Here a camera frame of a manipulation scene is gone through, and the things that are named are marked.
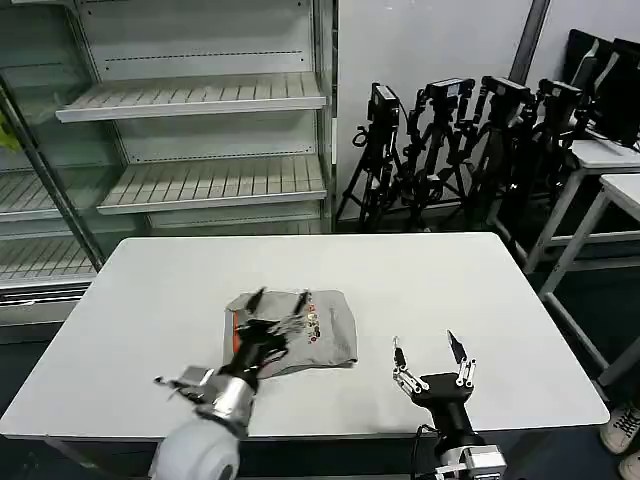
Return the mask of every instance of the empty shelf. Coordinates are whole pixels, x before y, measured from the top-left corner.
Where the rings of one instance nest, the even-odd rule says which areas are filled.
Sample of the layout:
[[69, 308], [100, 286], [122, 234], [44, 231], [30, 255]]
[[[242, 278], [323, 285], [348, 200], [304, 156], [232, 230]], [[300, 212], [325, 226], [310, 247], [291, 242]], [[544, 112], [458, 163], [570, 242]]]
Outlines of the empty shelf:
[[0, 284], [87, 281], [94, 276], [91, 262], [74, 237], [0, 242]]
[[327, 99], [313, 73], [223, 75], [127, 80], [92, 87], [58, 110], [63, 122], [203, 115], [211, 113], [314, 110]]
[[317, 155], [129, 165], [102, 214], [161, 212], [326, 198]]
[[261, 236], [261, 235], [320, 235], [321, 220], [299, 220], [287, 222], [252, 223], [247, 225], [226, 225], [195, 228], [164, 228], [153, 231], [154, 236]]
[[[95, 205], [103, 169], [73, 168], [61, 170], [65, 191], [78, 209]], [[0, 174], [0, 222], [62, 218], [35, 172]]]
[[200, 208], [154, 212], [148, 215], [153, 228], [205, 228], [260, 223], [281, 223], [322, 218], [318, 201], [239, 205], [235, 207]]

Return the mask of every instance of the camera tripod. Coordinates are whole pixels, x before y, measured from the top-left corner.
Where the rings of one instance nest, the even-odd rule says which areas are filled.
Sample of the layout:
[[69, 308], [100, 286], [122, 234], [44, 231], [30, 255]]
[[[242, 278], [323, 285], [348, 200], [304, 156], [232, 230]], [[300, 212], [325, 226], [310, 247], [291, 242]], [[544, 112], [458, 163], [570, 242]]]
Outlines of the camera tripod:
[[[402, 201], [410, 206], [411, 213], [405, 227], [407, 231], [411, 230], [416, 223], [424, 228], [424, 225], [421, 225], [422, 211], [430, 203], [440, 200], [445, 188], [459, 198], [465, 198], [461, 165], [468, 157], [465, 157], [464, 154], [461, 155], [459, 149], [462, 136], [471, 132], [465, 116], [474, 86], [475, 80], [473, 79], [453, 78], [430, 83], [424, 90], [418, 91], [416, 106], [410, 112], [407, 120], [407, 133], [411, 139], [411, 144], [403, 151], [407, 162], [402, 165], [397, 177], [400, 184], [399, 189], [402, 192]], [[434, 120], [421, 135], [418, 121], [428, 100], [431, 100], [433, 106]], [[451, 122], [453, 121], [453, 112], [456, 109], [458, 112], [454, 132]], [[424, 168], [415, 173], [418, 157], [426, 150], [429, 140], [431, 140], [431, 145], [427, 152]], [[438, 155], [445, 140], [449, 144], [448, 167], [436, 175]], [[448, 182], [452, 175], [455, 176], [456, 187], [452, 187]]]
[[[354, 137], [353, 144], [364, 147], [349, 186], [342, 194], [342, 201], [336, 213], [336, 222], [344, 213], [349, 200], [360, 207], [358, 216], [358, 230], [373, 232], [377, 230], [382, 215], [394, 203], [391, 192], [391, 177], [393, 166], [401, 168], [400, 158], [396, 149], [398, 126], [400, 117], [400, 100], [384, 85], [371, 85], [367, 119], [370, 125], [358, 127], [359, 133]], [[367, 180], [362, 200], [353, 193], [362, 172], [367, 174]]]
[[[545, 106], [542, 123], [531, 130], [523, 129], [516, 134], [519, 138], [513, 177], [507, 186], [499, 216], [513, 235], [518, 233], [519, 218], [536, 190], [543, 182], [543, 189], [549, 193], [551, 204], [555, 203], [558, 191], [564, 184], [563, 176], [567, 168], [568, 152], [573, 143], [573, 132], [569, 121], [579, 107], [582, 91], [562, 82], [541, 80], [536, 100], [532, 108]], [[582, 129], [579, 122], [577, 129]]]
[[491, 112], [476, 141], [476, 144], [479, 143], [487, 135], [487, 143], [478, 168], [472, 176], [472, 185], [465, 206], [471, 229], [483, 228], [486, 225], [500, 188], [509, 184], [516, 143], [516, 130], [513, 125], [518, 120], [520, 106], [532, 101], [528, 88], [504, 78], [487, 76], [482, 79], [476, 115], [482, 116], [489, 93], [493, 94]]

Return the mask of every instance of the metal frame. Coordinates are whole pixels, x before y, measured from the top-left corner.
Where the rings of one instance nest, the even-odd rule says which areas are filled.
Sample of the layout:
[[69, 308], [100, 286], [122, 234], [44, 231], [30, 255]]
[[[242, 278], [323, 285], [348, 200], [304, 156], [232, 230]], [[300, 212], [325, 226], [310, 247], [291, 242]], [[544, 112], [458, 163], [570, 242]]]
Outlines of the metal frame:
[[[171, 236], [184, 236], [184, 232], [188, 232], [190, 228], [194, 227], [163, 227], [163, 232]], [[204, 235], [213, 237], [242, 235], [316, 235], [322, 233], [322, 220], [319, 217], [302, 220], [296, 220], [295, 218], [274, 220], [270, 218], [263, 222], [247, 222], [230, 225], [198, 225], [195, 228], [199, 229]]]
[[[589, 339], [587, 334], [580, 328], [571, 314], [564, 308], [560, 300], [555, 296], [554, 291], [563, 279], [564, 275], [570, 270], [570, 267], [574, 263], [578, 253], [587, 243], [591, 232], [594, 230], [598, 221], [602, 218], [602, 215], [611, 202], [615, 203], [625, 212], [640, 221], [640, 218], [635, 214], [634, 208], [632, 208], [637, 208], [637, 205], [632, 205], [628, 200], [619, 195], [615, 195], [613, 192], [609, 191], [609, 189], [602, 188], [582, 220], [582, 223], [578, 227], [573, 239], [569, 242], [569, 245], [567, 245], [567, 248], [562, 253], [558, 263], [553, 268], [551, 275], [549, 275], [539, 293], [540, 299], [564, 320], [578, 340], [587, 349], [594, 361], [603, 369], [602, 374], [598, 377], [598, 383], [602, 386], [607, 386], [615, 382], [621, 375], [640, 360], [640, 337], [636, 339], [621, 356], [610, 364], [600, 353], [595, 344]], [[609, 261], [600, 260], [599, 263], [601, 265], [600, 268], [606, 268]]]
[[0, 282], [3, 285], [55, 285], [58, 280], [91, 281], [95, 276], [86, 252], [71, 235], [9, 240], [1, 245]]
[[20, 146], [24, 150], [33, 169], [38, 174], [40, 181], [44, 184], [49, 192], [54, 205], [60, 211], [62, 218], [65, 220], [69, 229], [73, 233], [80, 246], [87, 253], [87, 257], [91, 264], [100, 271], [105, 262], [105, 256], [93, 236], [93, 233], [87, 227], [84, 219], [78, 214], [73, 203], [69, 200], [66, 192], [63, 190], [63, 182], [58, 174], [51, 167], [44, 157], [37, 140], [30, 132], [22, 114], [16, 107], [15, 101], [11, 97], [11, 93], [5, 85], [4, 79], [0, 77], [0, 111], [14, 130], [16, 138], [20, 142]]
[[[311, 0], [312, 42], [314, 42], [314, 66], [318, 88], [326, 96], [326, 105], [316, 111], [316, 144], [320, 167], [324, 178], [329, 181], [325, 187], [327, 196], [322, 201], [323, 230], [333, 231], [333, 203], [335, 198], [335, 131], [333, 125], [337, 118], [337, 28], [338, 0]], [[326, 17], [329, 12], [331, 23], [327, 26]]]
[[311, 110], [144, 118], [118, 123], [130, 165], [317, 152], [315, 111]]
[[[496, 227], [498, 233], [501, 237], [511, 245], [515, 247], [515, 253], [518, 257], [518, 261], [524, 265], [523, 271], [525, 274], [529, 275], [535, 272], [536, 267], [542, 261], [545, 250], [549, 247], [560, 247], [563, 245], [568, 245], [571, 242], [572, 236], [554, 236], [560, 223], [569, 209], [569, 206], [573, 202], [578, 190], [580, 189], [580, 185], [584, 179], [589, 175], [603, 175], [603, 174], [615, 174], [615, 173], [638, 173], [640, 172], [640, 167], [611, 167], [611, 168], [585, 168], [580, 167], [578, 170], [573, 172], [567, 181], [564, 189], [562, 190], [562, 194], [558, 201], [556, 202], [553, 211], [547, 223], [545, 224], [542, 232], [538, 236], [535, 245], [532, 247], [531, 251], [527, 253], [522, 246], [515, 241], [511, 233], [508, 231], [507, 227], [500, 222], [496, 215], [494, 215], [490, 222]], [[626, 242], [626, 241], [634, 241], [640, 238], [640, 230], [633, 230], [629, 232], [609, 232], [609, 233], [596, 233], [589, 235], [589, 238], [586, 240], [586, 243], [612, 243], [612, 242]], [[572, 270], [579, 269], [579, 266], [582, 263], [578, 263], [572, 266]], [[596, 268], [608, 268], [602, 264], [602, 266], [598, 267], [598, 262], [591, 262], [588, 269], [593, 270]]]
[[[76, 209], [91, 208], [103, 196], [104, 170], [65, 169], [61, 180]], [[33, 171], [3, 173], [0, 178], [0, 223], [62, 218]]]
[[[100, 79], [313, 71], [310, 0], [77, 2]], [[153, 21], [149, 13], [153, 12]], [[247, 32], [238, 35], [238, 26]]]
[[267, 222], [313, 221], [322, 218], [317, 201], [247, 205], [158, 212], [149, 214], [153, 228], [231, 227], [258, 225]]
[[0, 288], [0, 345], [50, 342], [89, 283], [52, 287]]
[[521, 85], [526, 83], [549, 5], [551, 5], [551, 0], [533, 0], [531, 3], [531, 10], [529, 10], [522, 38], [509, 73], [509, 80]]
[[316, 155], [132, 165], [102, 214], [324, 200]]

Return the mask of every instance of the folded shirt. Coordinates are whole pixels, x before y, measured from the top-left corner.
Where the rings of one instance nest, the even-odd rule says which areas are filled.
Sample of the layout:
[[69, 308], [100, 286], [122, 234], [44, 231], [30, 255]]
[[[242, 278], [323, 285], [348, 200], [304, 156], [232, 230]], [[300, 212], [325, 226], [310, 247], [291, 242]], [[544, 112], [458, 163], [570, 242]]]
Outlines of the folded shirt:
[[[290, 339], [289, 353], [267, 365], [261, 378], [286, 374], [310, 367], [346, 366], [358, 360], [356, 322], [342, 292], [325, 290], [310, 292], [302, 315], [302, 333]], [[227, 305], [225, 311], [224, 361], [231, 361], [239, 346], [235, 329], [242, 315], [237, 311], [247, 304], [252, 293], [244, 293]], [[286, 292], [264, 293], [256, 318], [277, 321], [293, 311], [298, 294]]]

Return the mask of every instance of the white table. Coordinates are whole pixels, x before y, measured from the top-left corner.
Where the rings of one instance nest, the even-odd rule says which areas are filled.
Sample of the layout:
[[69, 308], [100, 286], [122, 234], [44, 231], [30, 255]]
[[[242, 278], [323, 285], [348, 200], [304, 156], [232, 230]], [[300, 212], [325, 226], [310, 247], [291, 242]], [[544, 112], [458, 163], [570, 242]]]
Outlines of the white table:
[[551, 275], [540, 289], [540, 299], [560, 314], [596, 363], [603, 369], [603, 373], [598, 377], [598, 382], [604, 386], [616, 381], [640, 360], [640, 338], [632, 343], [613, 364], [610, 364], [554, 294], [578, 253], [589, 237], [593, 235], [594, 228], [611, 202], [640, 222], [640, 174], [603, 175], [600, 181], [602, 190], [589, 208]]
[[500, 239], [489, 233], [125, 240], [0, 420], [10, 438], [160, 440], [192, 415], [158, 375], [221, 364], [241, 292], [339, 289], [358, 363], [265, 381], [255, 437], [413, 433], [429, 414], [391, 379], [392, 338], [416, 373], [455, 370], [446, 330], [478, 360], [479, 431], [595, 425], [609, 415]]
[[[569, 177], [534, 247], [528, 255], [520, 253], [526, 261], [524, 272], [527, 274], [535, 271], [547, 248], [566, 245], [571, 240], [571, 236], [556, 237], [554, 235], [585, 177], [640, 172], [640, 154], [610, 140], [597, 138], [576, 140], [571, 150], [578, 160], [579, 168]], [[613, 242], [637, 239], [640, 239], [640, 231], [594, 234], [590, 236], [589, 241]]]

